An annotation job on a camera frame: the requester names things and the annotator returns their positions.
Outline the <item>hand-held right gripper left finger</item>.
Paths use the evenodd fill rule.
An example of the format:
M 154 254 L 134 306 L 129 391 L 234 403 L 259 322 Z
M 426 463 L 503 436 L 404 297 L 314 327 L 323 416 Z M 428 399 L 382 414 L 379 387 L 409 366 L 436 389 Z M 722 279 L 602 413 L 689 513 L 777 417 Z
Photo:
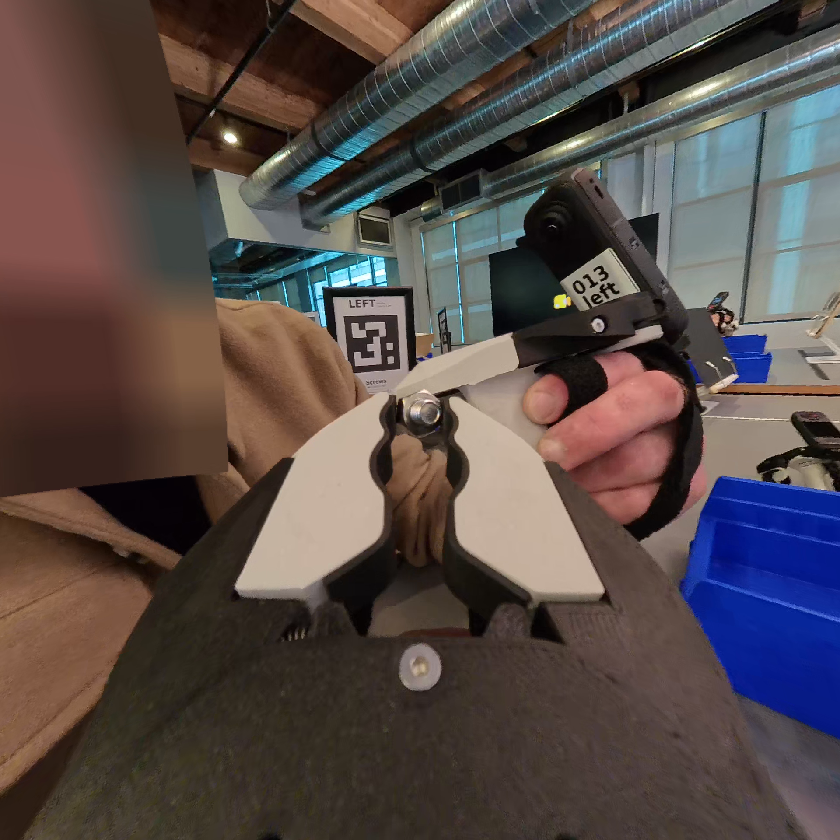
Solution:
M 360 634 L 398 571 L 393 473 L 396 399 L 376 394 L 289 459 L 236 583 L 242 598 L 336 603 Z

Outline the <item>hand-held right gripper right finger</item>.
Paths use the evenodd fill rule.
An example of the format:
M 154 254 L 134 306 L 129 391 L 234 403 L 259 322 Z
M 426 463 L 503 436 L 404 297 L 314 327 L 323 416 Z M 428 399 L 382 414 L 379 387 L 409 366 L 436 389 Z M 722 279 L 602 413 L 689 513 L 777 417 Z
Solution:
M 604 584 L 560 493 L 561 473 L 461 396 L 445 401 L 444 579 L 470 614 L 596 603 Z

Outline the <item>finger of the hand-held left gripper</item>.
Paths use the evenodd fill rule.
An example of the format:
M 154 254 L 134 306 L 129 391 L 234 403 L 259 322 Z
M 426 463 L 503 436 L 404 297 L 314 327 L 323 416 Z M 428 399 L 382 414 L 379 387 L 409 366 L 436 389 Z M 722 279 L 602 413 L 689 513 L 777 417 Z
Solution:
M 513 335 L 507 333 L 418 362 L 394 388 L 394 395 L 410 396 L 422 391 L 445 394 L 515 371 L 518 367 Z

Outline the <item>silver hex nut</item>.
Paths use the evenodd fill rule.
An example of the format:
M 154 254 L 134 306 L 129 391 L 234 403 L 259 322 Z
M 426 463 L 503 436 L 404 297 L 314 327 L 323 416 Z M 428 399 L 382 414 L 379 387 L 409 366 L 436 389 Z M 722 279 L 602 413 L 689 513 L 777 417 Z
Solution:
M 440 433 L 445 419 L 445 405 L 441 397 L 421 390 L 401 399 L 400 414 L 408 434 L 426 439 Z

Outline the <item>person's left forearm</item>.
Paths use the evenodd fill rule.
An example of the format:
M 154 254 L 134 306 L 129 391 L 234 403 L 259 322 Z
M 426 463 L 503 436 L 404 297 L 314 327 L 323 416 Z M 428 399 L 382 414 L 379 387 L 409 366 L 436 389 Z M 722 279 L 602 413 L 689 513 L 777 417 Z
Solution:
M 447 456 L 437 448 L 425 449 L 409 434 L 394 437 L 391 453 L 393 472 L 386 490 L 393 504 L 395 547 L 414 567 L 439 564 L 452 494 Z

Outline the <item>grey desk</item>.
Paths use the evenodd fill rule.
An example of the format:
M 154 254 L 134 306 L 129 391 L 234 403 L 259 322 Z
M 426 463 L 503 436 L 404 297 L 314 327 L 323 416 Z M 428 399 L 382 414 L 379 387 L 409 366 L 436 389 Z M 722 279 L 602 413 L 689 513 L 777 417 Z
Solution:
M 838 421 L 838 398 L 721 395 L 703 419 L 704 464 L 711 488 L 721 476 L 752 479 L 766 458 L 801 445 L 793 411 L 823 411 Z M 707 495 L 644 541 L 668 578 L 679 583 Z M 467 628 L 466 609 L 448 592 L 438 567 L 405 565 L 373 608 L 371 635 Z M 810 838 L 839 838 L 838 740 L 745 697 L 738 699 L 752 744 L 773 784 Z

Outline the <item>person's left hand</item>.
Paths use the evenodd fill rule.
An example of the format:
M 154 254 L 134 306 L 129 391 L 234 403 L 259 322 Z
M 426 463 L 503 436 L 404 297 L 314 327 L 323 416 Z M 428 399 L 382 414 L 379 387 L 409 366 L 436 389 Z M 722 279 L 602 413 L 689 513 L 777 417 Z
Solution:
M 673 375 L 647 371 L 628 352 L 596 361 L 607 389 L 593 402 L 562 418 L 569 388 L 558 375 L 546 374 L 527 390 L 523 412 L 548 428 L 538 445 L 541 457 L 558 464 L 627 526 L 646 512 L 665 477 L 688 392 Z

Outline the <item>black monitor screen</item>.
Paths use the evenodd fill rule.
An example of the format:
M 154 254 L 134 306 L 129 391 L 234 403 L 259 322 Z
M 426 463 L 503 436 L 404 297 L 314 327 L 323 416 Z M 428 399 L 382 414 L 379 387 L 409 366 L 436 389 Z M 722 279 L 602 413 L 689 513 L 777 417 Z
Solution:
M 599 308 L 650 291 L 596 229 L 567 213 L 532 226 L 514 248 L 489 258 L 492 333 Z

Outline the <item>white air vent grille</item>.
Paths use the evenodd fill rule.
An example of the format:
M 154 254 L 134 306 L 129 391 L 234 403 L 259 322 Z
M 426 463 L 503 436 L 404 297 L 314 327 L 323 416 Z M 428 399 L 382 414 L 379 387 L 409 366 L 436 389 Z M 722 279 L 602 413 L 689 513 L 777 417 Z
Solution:
M 437 194 L 441 212 L 445 214 L 479 200 L 487 175 L 487 171 L 477 170 L 442 186 Z

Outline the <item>beige jacket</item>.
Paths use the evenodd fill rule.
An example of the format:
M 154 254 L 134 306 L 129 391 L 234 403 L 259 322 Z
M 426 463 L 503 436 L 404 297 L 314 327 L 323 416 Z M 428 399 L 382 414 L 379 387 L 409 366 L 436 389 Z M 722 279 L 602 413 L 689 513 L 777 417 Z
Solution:
M 327 331 L 218 301 L 227 467 L 1 500 L 1 789 L 13 799 L 96 705 L 154 584 L 277 461 L 364 401 Z

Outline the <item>dark document board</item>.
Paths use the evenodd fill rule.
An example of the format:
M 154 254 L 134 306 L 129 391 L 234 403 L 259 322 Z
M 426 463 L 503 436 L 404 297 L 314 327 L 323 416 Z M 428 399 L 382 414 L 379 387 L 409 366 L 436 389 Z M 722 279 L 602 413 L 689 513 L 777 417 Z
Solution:
M 688 324 L 677 349 L 685 358 L 700 395 L 718 394 L 739 376 L 737 366 L 703 308 L 687 310 Z

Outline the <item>distant work table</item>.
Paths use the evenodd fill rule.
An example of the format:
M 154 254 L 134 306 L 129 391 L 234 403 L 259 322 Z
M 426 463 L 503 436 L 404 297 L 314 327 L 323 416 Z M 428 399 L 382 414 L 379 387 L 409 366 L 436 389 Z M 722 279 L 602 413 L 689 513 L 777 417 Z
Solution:
M 734 338 L 765 336 L 763 349 L 772 355 L 767 381 L 750 383 L 740 376 L 721 388 L 721 395 L 839 396 L 838 319 L 815 335 L 814 321 L 787 319 L 745 323 Z

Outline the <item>clear acrylic stand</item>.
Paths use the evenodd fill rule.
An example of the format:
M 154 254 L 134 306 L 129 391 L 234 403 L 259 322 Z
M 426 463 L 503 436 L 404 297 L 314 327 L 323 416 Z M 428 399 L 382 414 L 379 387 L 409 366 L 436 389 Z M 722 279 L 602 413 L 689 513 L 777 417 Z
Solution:
M 839 299 L 839 291 L 834 292 L 828 298 L 823 308 L 809 322 L 808 328 L 805 331 L 806 335 L 815 340 L 819 340 L 826 335 L 832 322 L 839 313 Z

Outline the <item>idle gripper device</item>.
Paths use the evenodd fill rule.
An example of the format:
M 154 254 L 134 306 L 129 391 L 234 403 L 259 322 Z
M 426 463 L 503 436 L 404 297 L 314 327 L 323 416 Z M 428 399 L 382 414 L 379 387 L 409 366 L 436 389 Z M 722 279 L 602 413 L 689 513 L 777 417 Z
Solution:
M 821 412 L 794 412 L 791 424 L 803 446 L 759 463 L 759 478 L 776 485 L 838 492 L 838 427 Z

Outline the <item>silver ventilation duct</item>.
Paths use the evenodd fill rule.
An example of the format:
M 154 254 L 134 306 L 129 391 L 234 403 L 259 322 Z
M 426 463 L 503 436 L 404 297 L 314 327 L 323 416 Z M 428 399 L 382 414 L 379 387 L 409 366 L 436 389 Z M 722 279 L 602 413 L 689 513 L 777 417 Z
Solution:
M 301 205 L 321 227 L 719 34 L 773 1 L 624 2 Z
M 467 83 L 573 19 L 586 1 L 457 1 L 242 181 L 274 210 Z
M 838 72 L 836 24 L 489 172 L 477 201 L 532 188 L 563 169 L 650 140 L 675 137 L 702 123 L 749 116 L 801 93 L 822 90 L 838 83 Z M 442 213 L 436 195 L 422 205 L 422 216 L 429 221 L 460 209 Z

